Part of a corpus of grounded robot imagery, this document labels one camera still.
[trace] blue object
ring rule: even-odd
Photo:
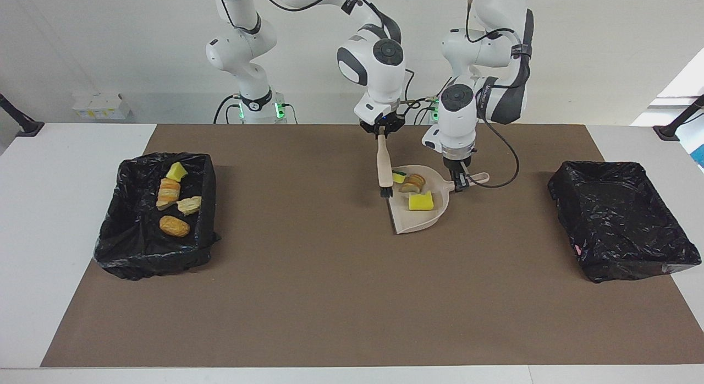
[[[700,166],[704,167],[704,144],[699,146],[695,151],[692,152],[692,158],[694,161],[699,163]]]

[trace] black stand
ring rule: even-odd
[[[692,103],[689,108],[684,109],[681,115],[677,116],[672,123],[669,125],[656,125],[653,130],[656,131],[659,138],[663,141],[679,141],[679,138],[674,134],[677,132],[677,128],[683,125],[687,120],[689,120],[694,113],[697,113],[702,107],[704,107],[704,95],[697,98],[694,103]]]
[[[17,133],[17,136],[35,136],[42,130],[44,125],[43,121],[32,120],[30,116],[25,115],[25,113],[15,108],[10,101],[5,99],[3,94],[0,94],[0,108],[3,108],[22,128],[22,131]]]

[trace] food item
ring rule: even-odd
[[[159,219],[159,228],[164,233],[179,238],[186,237],[188,233],[191,233],[191,226],[188,226],[188,223],[173,216],[164,216]]]
[[[433,204],[433,194],[426,191],[425,194],[410,194],[408,196],[408,209],[410,211],[432,211],[435,208]]]
[[[176,204],[181,193],[181,184],[175,180],[163,178],[159,186],[159,193],[156,197],[156,208],[159,211]]]
[[[183,165],[180,162],[176,162],[171,164],[171,168],[169,168],[166,178],[175,180],[176,182],[181,182],[181,179],[183,179],[186,175],[188,175],[186,168],[183,168]]]
[[[420,193],[425,186],[425,178],[414,173],[405,179],[405,183],[400,186],[401,193]]]
[[[178,210],[186,216],[196,213],[201,209],[202,200],[201,196],[194,196],[194,198],[178,201]]]
[[[392,176],[394,176],[394,183],[404,183],[406,173],[401,171],[392,171]]]

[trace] yellow sponge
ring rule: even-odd
[[[405,182],[405,173],[402,173],[401,171],[393,171],[392,175],[394,176],[394,183],[404,183]]]
[[[186,168],[183,168],[181,163],[176,162],[171,165],[169,172],[166,174],[166,178],[181,182],[181,179],[186,175],[188,175]]]
[[[432,211],[433,194],[426,191],[424,194],[410,194],[408,198],[408,209],[410,211]]]

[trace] beige dustpan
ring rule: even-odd
[[[433,194],[433,205],[435,205],[435,209],[432,211],[410,211],[408,209],[408,196],[410,193],[401,193],[399,191],[400,184],[395,184],[394,196],[389,199],[389,209],[392,212],[395,232],[397,234],[413,233],[414,231],[427,229],[435,224],[447,210],[447,206],[450,204],[450,192],[455,190],[455,184],[443,179],[437,171],[426,166],[403,166],[396,167],[394,170],[407,173],[408,175],[417,173],[423,176],[425,178],[423,190],[429,190]],[[472,178],[477,183],[486,183],[490,179],[488,173],[479,173],[473,175]]]

